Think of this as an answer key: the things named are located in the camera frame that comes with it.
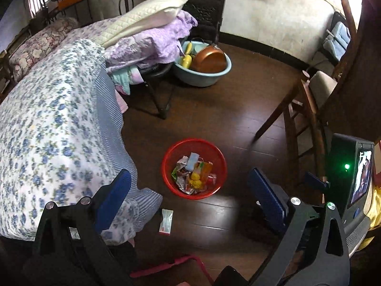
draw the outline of display screen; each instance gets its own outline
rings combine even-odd
[[[360,151],[357,166],[356,183],[352,195],[351,205],[363,196],[368,190],[371,175],[372,151]]]

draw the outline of yellow cloth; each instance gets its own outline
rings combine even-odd
[[[366,214],[370,218],[369,230],[378,226],[381,223],[381,189],[373,185],[372,203],[370,204],[369,212]],[[374,237],[364,239],[357,250],[361,250],[372,242]]]

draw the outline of baseboard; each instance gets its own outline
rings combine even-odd
[[[266,45],[257,41],[243,38],[241,36],[221,32],[219,41],[221,43],[225,43],[228,45],[233,45],[236,47],[247,49],[249,51],[257,52],[259,54],[268,56],[270,58],[273,58],[285,64],[288,64],[289,66],[292,66],[299,70],[306,70],[309,67],[308,63],[298,58],[295,58],[294,56],[287,54],[284,51],[281,51],[277,48],[271,47],[269,45]]]

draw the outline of folded clothes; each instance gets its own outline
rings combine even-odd
[[[143,83],[143,78],[137,66],[127,66],[110,74],[115,89],[120,93],[130,95],[130,85]]]
[[[121,95],[115,90],[115,96],[117,97],[117,102],[120,108],[120,112],[123,114],[125,111],[128,110],[128,105],[126,101],[123,100]]]
[[[105,50],[107,72],[132,65],[148,68],[157,63],[174,62],[181,50],[178,40],[188,36],[194,26],[197,26],[195,18],[181,10],[170,24],[120,39]]]

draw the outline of purple blanket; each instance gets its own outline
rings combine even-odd
[[[181,49],[178,40],[188,36],[194,26],[197,26],[195,18],[181,10],[170,24],[121,38],[105,50],[107,72],[134,64],[139,68],[148,68],[156,63],[175,61]]]

